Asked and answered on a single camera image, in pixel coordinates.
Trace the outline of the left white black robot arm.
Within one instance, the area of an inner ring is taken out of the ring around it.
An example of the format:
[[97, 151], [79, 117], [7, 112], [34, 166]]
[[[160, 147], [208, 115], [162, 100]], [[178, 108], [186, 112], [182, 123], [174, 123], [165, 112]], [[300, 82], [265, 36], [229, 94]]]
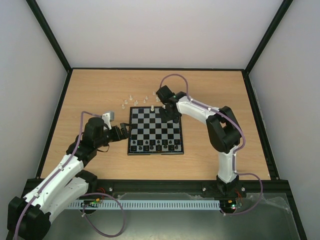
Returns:
[[8, 205], [7, 229], [13, 239], [42, 240], [56, 218], [76, 199], [95, 196], [98, 177], [85, 167], [101, 147], [126, 140], [128, 123], [111, 125], [109, 113], [93, 115], [81, 123], [79, 134], [54, 170], [23, 197], [14, 197]]

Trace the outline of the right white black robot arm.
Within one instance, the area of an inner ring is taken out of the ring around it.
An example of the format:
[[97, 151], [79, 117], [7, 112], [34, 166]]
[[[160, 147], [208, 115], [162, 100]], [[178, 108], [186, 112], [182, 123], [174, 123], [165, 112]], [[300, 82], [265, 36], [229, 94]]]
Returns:
[[185, 92], [175, 94], [166, 85], [158, 89], [156, 96], [163, 104], [159, 109], [163, 122], [178, 123], [182, 115], [188, 115], [206, 125], [210, 143], [218, 152], [217, 189], [224, 196], [233, 193], [239, 181], [236, 156], [243, 132], [231, 108], [206, 105]]

